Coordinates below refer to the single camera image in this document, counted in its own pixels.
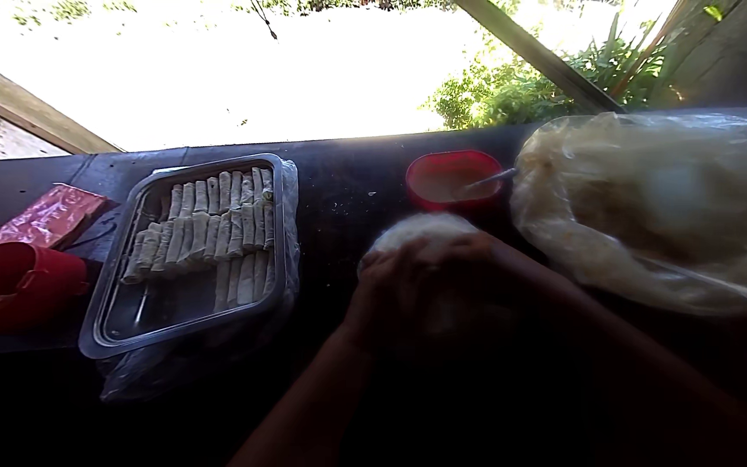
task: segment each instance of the rolled wrapper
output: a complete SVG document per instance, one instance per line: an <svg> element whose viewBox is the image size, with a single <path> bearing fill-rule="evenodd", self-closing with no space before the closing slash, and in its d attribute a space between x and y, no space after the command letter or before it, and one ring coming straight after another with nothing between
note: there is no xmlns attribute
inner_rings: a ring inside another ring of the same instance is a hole
<svg viewBox="0 0 747 467"><path fill-rule="evenodd" d="M172 186L172 199L169 204L169 220L174 220L180 216L180 206L183 201L183 186Z"/></svg>
<svg viewBox="0 0 747 467"><path fill-rule="evenodd" d="M264 202L264 249L275 246L275 209L270 201Z"/></svg>
<svg viewBox="0 0 747 467"><path fill-rule="evenodd" d="M239 171L233 172L233 185L229 192L229 208L231 210L241 207L241 183L244 174Z"/></svg>
<svg viewBox="0 0 747 467"><path fill-rule="evenodd" d="M195 208L193 213L206 213L209 210L209 197L207 196L207 181L195 182Z"/></svg>
<svg viewBox="0 0 747 467"><path fill-rule="evenodd" d="M221 188L218 187L217 177L209 177L207 179L207 196L209 196L209 213L217 214L221 209L221 205L218 203L221 196Z"/></svg>
<svg viewBox="0 0 747 467"><path fill-rule="evenodd" d="M221 227L221 216L211 216L207 227L207 242L203 249L203 261L210 264L215 263L215 247L217 245L217 232Z"/></svg>
<svg viewBox="0 0 747 467"><path fill-rule="evenodd" d="M252 283L252 300L257 302L264 297L264 281L267 279L267 252L255 252L255 266Z"/></svg>
<svg viewBox="0 0 747 467"><path fill-rule="evenodd" d="M180 249L183 245L183 231L185 224L185 218L179 217L174 219L172 239L169 240L169 249L166 250L166 269L171 269L178 265Z"/></svg>
<svg viewBox="0 0 747 467"><path fill-rule="evenodd" d="M217 264L215 273L215 306L214 312L222 312L227 309L227 293L229 293L229 261L221 261Z"/></svg>
<svg viewBox="0 0 747 467"><path fill-rule="evenodd" d="M192 210L195 208L195 184L189 182L183 184L183 193L180 197L180 212L178 217L191 218Z"/></svg>
<svg viewBox="0 0 747 467"><path fill-rule="evenodd" d="M252 206L252 220L255 222L255 236L252 240L253 249L264 249L264 200L258 198Z"/></svg>
<svg viewBox="0 0 747 467"><path fill-rule="evenodd" d="M227 306L234 308L238 306L238 278L241 277L241 265L244 258L233 258L230 260L229 268L229 291L227 292Z"/></svg>
<svg viewBox="0 0 747 467"><path fill-rule="evenodd" d="M163 272L166 270L166 255L169 253L169 243L172 241L174 232L174 221L167 220L163 223L163 231L160 234L160 245L158 251L154 254L154 264L152 272Z"/></svg>
<svg viewBox="0 0 747 467"><path fill-rule="evenodd" d="M230 199L230 193L233 192L233 175L230 175L229 172L221 172L218 174L218 189L218 199L221 202L218 213L224 214L229 210L229 205L232 201Z"/></svg>
<svg viewBox="0 0 747 467"><path fill-rule="evenodd" d="M192 214L192 248L189 250L189 259L194 261L203 259L203 251L207 248L207 226L209 226L209 214Z"/></svg>
<svg viewBox="0 0 747 467"><path fill-rule="evenodd" d="M218 225L218 237L215 240L215 256L216 262L221 262L228 259L227 245L229 244L229 232L233 228L233 223L230 222L230 216L233 215L233 211L229 211L221 216L221 224Z"/></svg>
<svg viewBox="0 0 747 467"><path fill-rule="evenodd" d="M134 245L131 249L129 262L126 263L123 277L119 280L124 284L140 283L140 281L143 280L143 275L140 273L140 268L138 268L137 262L140 259L140 250L143 249L143 239L145 236L145 230L138 232L134 236Z"/></svg>
<svg viewBox="0 0 747 467"><path fill-rule="evenodd" d="M150 223L149 228L145 230L146 235L143 237L140 258L137 259L137 267L140 268L142 274L145 274L154 265L154 254L158 252L162 230L160 224L155 222Z"/></svg>
<svg viewBox="0 0 747 467"><path fill-rule="evenodd" d="M272 170L269 169L262 169L262 198L272 201Z"/></svg>
<svg viewBox="0 0 747 467"><path fill-rule="evenodd" d="M241 205L241 219L244 226L244 252L252 251L255 247L255 217L252 205Z"/></svg>
<svg viewBox="0 0 747 467"><path fill-rule="evenodd" d="M246 255L241 265L241 275L238 278L238 305L248 305L254 302L252 299L254 267L255 254Z"/></svg>
<svg viewBox="0 0 747 467"><path fill-rule="evenodd" d="M241 206L252 204L252 174L244 174L241 179Z"/></svg>
<svg viewBox="0 0 747 467"><path fill-rule="evenodd" d="M272 292L272 286L275 285L275 249L270 247L267 251L267 278L264 281L264 293L266 297Z"/></svg>
<svg viewBox="0 0 747 467"><path fill-rule="evenodd" d="M182 268L189 267L189 254L192 253L192 240L194 240L195 226L192 218L186 219L183 223L183 243L180 245L180 256L178 256L178 266Z"/></svg>
<svg viewBox="0 0 747 467"><path fill-rule="evenodd" d="M232 232L229 237L229 244L227 245L227 256L234 258L236 256L244 256L244 224L242 220L243 211L235 209L230 211L231 219L233 220Z"/></svg>

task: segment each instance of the dark countertop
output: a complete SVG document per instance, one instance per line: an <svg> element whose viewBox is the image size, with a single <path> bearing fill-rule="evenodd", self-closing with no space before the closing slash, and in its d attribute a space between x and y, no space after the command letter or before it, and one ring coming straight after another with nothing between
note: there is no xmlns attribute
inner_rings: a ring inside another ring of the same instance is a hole
<svg viewBox="0 0 747 467"><path fill-rule="evenodd" d="M66 316L32 333L0 336L0 352L9 352L0 353L0 419L53 419L54 427L37 436L57 444L68 442L71 448L89 452L95 462L117 463L115 452L125 450L128 463L223 464L344 315L356 283L356 263L371 242L383 229L417 211L404 186L409 164L432 152L472 149L508 167L534 128L0 161L1 225L53 182L123 203L130 189L154 169L275 153L298 167L296 224L301 245L296 309L274 343L255 357L146 404L105 406L98 400L101 378L95 363L76 349L83 300ZM512 228L506 199L467 217L540 257ZM108 254L122 208L105 214L69 250L90 260L92 273ZM747 388L738 388L735 382L747 378L740 370L747 366L735 363L738 355L728 349L739 343L725 329L627 306L616 297L602 299L628 310L631 321L744 398ZM395 366L380 371L348 429L343 455L354 464L383 464L410 447L418 452L404 459L424 464L459 456L470 463L496 462L498 454L509 459L538 455L542 463L591 460L588 437L590 414L597 410L595 396L562 342L555 342L537 323L528 330L498 356L476 365L426 371ZM14 352L28 350L32 352ZM66 460L64 454L41 455L43 460Z"/></svg>

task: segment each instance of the clear plastic bag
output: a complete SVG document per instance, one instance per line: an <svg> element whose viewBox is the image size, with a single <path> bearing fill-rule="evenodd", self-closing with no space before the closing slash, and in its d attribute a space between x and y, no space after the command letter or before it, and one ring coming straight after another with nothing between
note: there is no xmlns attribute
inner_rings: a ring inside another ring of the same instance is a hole
<svg viewBox="0 0 747 467"><path fill-rule="evenodd" d="M285 292L272 313L262 313L201 333L178 337L98 361L106 403L147 400L240 361L264 347L286 323L299 292L296 164L282 160L285 212Z"/></svg>
<svg viewBox="0 0 747 467"><path fill-rule="evenodd" d="M747 109L561 117L515 167L515 227L577 281L747 313Z"/></svg>

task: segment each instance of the red container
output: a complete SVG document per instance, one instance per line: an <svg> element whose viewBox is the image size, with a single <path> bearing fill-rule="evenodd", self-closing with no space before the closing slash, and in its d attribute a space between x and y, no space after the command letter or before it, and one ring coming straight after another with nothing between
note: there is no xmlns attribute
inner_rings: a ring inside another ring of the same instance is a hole
<svg viewBox="0 0 747 467"><path fill-rule="evenodd" d="M487 182L487 196L477 199L441 200L429 196L429 184L464 186L503 171L494 157L477 150L425 154L413 161L405 173L405 186L411 201L428 211L472 210L490 205L501 191L502 182Z"/></svg>
<svg viewBox="0 0 747 467"><path fill-rule="evenodd" d="M0 243L0 333L41 323L87 290L86 264L77 256L29 243Z"/></svg>

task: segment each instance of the red plastic bag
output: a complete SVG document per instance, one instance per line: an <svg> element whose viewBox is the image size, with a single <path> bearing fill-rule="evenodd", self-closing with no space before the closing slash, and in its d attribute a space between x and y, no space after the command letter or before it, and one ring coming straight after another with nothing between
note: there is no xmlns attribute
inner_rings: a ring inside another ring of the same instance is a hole
<svg viewBox="0 0 747 467"><path fill-rule="evenodd" d="M105 211L109 198L65 184L54 184L24 212L0 227L0 243L22 242L63 249Z"/></svg>

